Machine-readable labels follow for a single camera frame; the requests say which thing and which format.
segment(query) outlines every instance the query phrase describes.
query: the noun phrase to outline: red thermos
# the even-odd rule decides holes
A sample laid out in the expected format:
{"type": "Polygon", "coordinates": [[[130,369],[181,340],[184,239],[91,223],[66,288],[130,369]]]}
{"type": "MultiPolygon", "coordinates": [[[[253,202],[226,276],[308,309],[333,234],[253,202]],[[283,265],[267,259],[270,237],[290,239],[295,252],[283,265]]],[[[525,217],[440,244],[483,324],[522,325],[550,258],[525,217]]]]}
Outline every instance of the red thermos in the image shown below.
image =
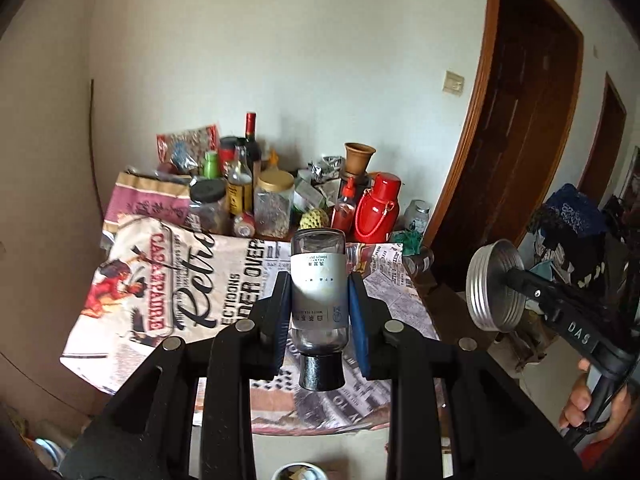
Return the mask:
{"type": "Polygon", "coordinates": [[[383,244],[389,240],[398,219],[400,179],[391,173],[379,173],[372,189],[367,189],[358,204],[355,238],[363,244],[383,244]]]}

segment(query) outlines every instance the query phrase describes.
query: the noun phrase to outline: clay pot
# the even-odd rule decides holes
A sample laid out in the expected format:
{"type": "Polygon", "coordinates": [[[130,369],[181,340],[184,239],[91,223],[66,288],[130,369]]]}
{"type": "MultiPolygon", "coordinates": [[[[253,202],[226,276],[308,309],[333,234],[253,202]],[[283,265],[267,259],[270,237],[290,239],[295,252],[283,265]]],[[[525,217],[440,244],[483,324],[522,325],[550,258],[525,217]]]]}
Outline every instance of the clay pot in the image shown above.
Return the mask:
{"type": "Polygon", "coordinates": [[[345,142],[344,147],[347,149],[344,170],[354,175],[360,175],[367,171],[371,155],[376,152],[376,149],[359,142],[345,142]]]}

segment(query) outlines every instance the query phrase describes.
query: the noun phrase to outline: doorway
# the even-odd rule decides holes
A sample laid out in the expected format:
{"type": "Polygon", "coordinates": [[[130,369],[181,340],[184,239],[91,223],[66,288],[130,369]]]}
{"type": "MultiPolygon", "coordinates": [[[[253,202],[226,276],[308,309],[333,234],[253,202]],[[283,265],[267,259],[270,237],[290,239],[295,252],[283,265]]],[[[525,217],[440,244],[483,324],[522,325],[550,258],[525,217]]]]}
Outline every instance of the doorway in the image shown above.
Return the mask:
{"type": "Polygon", "coordinates": [[[578,184],[578,190],[588,196],[596,206],[600,205],[609,184],[620,149],[625,121],[625,105],[622,104],[620,95],[607,74],[598,129],[591,146],[589,160],[578,184]]]}
{"type": "Polygon", "coordinates": [[[463,290],[479,247],[500,238],[516,245],[522,240],[564,150],[581,67],[582,35],[557,4],[499,0],[477,124],[468,132],[467,153],[456,154],[452,168],[462,158],[460,175],[439,228],[430,233],[440,282],[463,290]]]}

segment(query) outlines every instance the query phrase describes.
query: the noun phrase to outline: red wine bottle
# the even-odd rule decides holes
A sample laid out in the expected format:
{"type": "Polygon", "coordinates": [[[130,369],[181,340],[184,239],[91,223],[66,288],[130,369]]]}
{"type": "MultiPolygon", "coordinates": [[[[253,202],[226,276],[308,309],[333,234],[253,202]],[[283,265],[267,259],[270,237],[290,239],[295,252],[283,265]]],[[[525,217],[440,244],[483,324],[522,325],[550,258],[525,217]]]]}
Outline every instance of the red wine bottle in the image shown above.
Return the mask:
{"type": "Polygon", "coordinates": [[[246,163],[254,178],[254,188],[260,176],[260,166],[262,164],[262,151],[260,144],[255,141],[255,112],[247,112],[246,126],[244,128],[246,139],[246,163]]]}

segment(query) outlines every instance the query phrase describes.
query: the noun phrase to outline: light switch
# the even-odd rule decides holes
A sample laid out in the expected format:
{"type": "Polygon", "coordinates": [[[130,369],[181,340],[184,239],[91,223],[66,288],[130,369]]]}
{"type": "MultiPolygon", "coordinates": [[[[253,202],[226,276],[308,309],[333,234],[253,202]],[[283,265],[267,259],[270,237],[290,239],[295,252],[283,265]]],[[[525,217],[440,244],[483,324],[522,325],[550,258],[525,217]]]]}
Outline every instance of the light switch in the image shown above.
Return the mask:
{"type": "Polygon", "coordinates": [[[447,70],[447,74],[444,76],[444,86],[442,87],[442,91],[460,96],[462,95],[464,87],[465,78],[447,70]]]}

